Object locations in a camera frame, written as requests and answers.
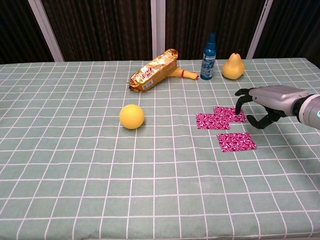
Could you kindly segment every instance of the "gold foil package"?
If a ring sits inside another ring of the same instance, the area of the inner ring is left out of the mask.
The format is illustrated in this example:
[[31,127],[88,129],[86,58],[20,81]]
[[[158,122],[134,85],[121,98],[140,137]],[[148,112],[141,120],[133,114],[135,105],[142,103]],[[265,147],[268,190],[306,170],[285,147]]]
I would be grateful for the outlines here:
[[144,93],[153,88],[177,68],[177,59],[177,50],[166,50],[131,76],[129,89]]

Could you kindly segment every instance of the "robotic arm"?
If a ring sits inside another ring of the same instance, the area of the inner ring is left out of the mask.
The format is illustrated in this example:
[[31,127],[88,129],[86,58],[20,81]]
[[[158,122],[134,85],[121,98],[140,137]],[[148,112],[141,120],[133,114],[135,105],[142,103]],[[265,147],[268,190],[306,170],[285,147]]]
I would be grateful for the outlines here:
[[259,121],[252,115],[247,116],[249,123],[257,129],[265,129],[281,117],[297,117],[300,123],[320,130],[320,94],[309,94],[287,85],[271,85],[242,88],[235,95],[243,95],[236,102],[235,114],[238,115],[242,105],[249,102],[260,104],[267,111]]

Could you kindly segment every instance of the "bottle cap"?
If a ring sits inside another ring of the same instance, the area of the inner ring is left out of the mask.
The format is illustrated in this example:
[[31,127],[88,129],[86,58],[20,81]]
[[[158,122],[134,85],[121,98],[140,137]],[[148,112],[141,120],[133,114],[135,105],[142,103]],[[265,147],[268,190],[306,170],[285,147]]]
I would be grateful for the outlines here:
[[206,43],[206,48],[214,50],[216,48],[216,34],[214,32],[210,33],[208,42]]

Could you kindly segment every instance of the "green checkered tablecloth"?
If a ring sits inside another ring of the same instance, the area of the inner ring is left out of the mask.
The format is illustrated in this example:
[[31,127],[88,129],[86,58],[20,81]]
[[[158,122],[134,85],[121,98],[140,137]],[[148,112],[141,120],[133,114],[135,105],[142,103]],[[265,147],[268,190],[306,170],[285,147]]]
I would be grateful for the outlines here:
[[[320,94],[305,58],[244,60],[237,81],[171,77],[128,89],[147,61],[0,65],[0,239],[320,238],[320,131],[295,117],[264,130],[197,129],[196,113],[234,107],[240,88],[283,84]],[[200,60],[179,60],[200,71]],[[139,105],[143,126],[119,112]],[[258,119],[256,103],[242,108]],[[257,149],[222,152],[217,134]]]

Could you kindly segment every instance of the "yellow rubber chicken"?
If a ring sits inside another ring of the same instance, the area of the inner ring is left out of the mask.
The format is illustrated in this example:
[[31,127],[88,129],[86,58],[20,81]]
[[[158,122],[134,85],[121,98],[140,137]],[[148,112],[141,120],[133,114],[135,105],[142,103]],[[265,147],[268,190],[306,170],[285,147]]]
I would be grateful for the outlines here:
[[181,69],[180,67],[177,67],[173,72],[171,72],[168,77],[176,77],[176,78],[189,78],[196,80],[199,78],[199,75],[195,72],[186,71],[184,69]]

